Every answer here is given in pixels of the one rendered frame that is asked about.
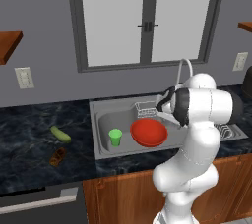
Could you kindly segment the green cucumber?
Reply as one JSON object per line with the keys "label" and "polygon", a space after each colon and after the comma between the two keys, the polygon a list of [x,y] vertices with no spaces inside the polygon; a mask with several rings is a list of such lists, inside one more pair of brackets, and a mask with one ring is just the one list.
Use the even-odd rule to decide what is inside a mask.
{"label": "green cucumber", "polygon": [[57,137],[60,141],[64,143],[69,143],[71,141],[71,137],[68,134],[59,130],[56,126],[52,126],[50,128],[50,131],[55,137]]}

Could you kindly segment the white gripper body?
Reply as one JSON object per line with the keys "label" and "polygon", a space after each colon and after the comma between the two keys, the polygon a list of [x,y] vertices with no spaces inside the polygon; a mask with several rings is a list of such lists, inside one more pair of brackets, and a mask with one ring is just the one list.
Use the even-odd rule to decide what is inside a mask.
{"label": "white gripper body", "polygon": [[158,112],[170,113],[171,112],[170,100],[171,96],[169,94],[159,95],[156,100],[156,110]]}

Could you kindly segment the grey metal sink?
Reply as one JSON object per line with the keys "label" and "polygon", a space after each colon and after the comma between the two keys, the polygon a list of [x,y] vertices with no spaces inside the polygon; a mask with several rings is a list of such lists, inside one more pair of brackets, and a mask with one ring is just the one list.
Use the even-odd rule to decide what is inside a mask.
{"label": "grey metal sink", "polygon": [[[171,121],[154,116],[152,119],[162,122],[168,131],[168,137],[157,147],[143,147],[136,143],[130,133],[130,126],[140,119],[135,107],[136,102],[153,101],[156,96],[140,96],[90,102],[90,114],[94,141],[95,159],[105,159],[126,155],[133,155],[151,151],[179,148],[187,134],[186,128],[179,128]],[[119,146],[110,142],[109,131],[119,129],[122,137]]]}

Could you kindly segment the brown wooden shelf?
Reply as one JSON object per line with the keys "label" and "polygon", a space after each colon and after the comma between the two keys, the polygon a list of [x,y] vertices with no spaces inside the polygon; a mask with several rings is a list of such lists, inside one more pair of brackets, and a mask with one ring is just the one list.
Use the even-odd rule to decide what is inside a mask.
{"label": "brown wooden shelf", "polygon": [[5,65],[23,38],[21,31],[0,31],[0,65]]}
{"label": "brown wooden shelf", "polygon": [[244,30],[252,32],[252,22],[240,22],[238,26]]}

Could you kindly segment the dark grey dishwasher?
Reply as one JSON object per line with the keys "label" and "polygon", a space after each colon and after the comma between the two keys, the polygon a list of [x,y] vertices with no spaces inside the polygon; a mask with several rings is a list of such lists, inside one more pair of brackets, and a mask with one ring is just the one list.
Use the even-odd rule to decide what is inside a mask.
{"label": "dark grey dishwasher", "polygon": [[88,224],[80,182],[0,194],[0,207],[77,196],[76,201],[0,215],[0,224]]}

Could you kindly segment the white wall socket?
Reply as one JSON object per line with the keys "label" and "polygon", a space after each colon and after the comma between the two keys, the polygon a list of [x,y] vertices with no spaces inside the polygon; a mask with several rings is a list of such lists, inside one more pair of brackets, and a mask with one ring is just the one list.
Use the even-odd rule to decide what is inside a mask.
{"label": "white wall socket", "polygon": [[20,89],[34,88],[32,72],[29,67],[16,68],[15,73]]}
{"label": "white wall socket", "polygon": [[244,68],[247,57],[248,57],[247,52],[238,53],[236,56],[235,62],[234,62],[233,70],[234,71],[242,71]]}

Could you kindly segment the grey framed window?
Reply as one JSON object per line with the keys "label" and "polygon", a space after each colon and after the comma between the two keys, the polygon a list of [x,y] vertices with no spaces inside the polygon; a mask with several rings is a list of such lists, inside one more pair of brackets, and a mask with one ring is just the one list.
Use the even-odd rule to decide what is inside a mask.
{"label": "grey framed window", "polygon": [[221,0],[69,0],[80,73],[208,62]]}

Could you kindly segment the brown sweet potato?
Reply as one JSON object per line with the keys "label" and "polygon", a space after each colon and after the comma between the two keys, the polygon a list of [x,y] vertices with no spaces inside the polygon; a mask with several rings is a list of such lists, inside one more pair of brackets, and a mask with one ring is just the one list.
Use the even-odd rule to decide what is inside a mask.
{"label": "brown sweet potato", "polygon": [[51,156],[49,164],[54,167],[57,167],[59,163],[64,159],[65,155],[66,155],[66,149],[64,147],[60,147]]}

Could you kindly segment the brown wooden cupboard door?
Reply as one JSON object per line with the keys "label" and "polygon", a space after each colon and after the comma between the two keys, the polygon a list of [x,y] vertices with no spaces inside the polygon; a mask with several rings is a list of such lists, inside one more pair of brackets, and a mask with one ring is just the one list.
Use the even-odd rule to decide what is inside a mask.
{"label": "brown wooden cupboard door", "polygon": [[164,198],[152,179],[141,171],[83,182],[89,224],[152,224]]}
{"label": "brown wooden cupboard door", "polygon": [[212,203],[208,203],[200,217],[201,224],[252,217],[252,153],[218,159],[220,180],[212,189]]}

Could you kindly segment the red bowl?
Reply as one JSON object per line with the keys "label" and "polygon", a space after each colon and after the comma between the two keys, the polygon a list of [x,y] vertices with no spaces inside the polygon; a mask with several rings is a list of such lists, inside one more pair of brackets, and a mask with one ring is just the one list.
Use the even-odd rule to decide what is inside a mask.
{"label": "red bowl", "polygon": [[130,133],[133,140],[144,147],[159,146],[168,137],[165,125],[151,118],[143,118],[133,122],[130,127]]}

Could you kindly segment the green cup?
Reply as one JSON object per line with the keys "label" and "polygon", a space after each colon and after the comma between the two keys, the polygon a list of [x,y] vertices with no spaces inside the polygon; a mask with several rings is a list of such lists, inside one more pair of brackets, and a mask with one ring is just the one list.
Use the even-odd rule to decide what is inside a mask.
{"label": "green cup", "polygon": [[113,146],[119,146],[122,137],[122,132],[119,129],[112,129],[108,133],[110,137],[111,144]]}

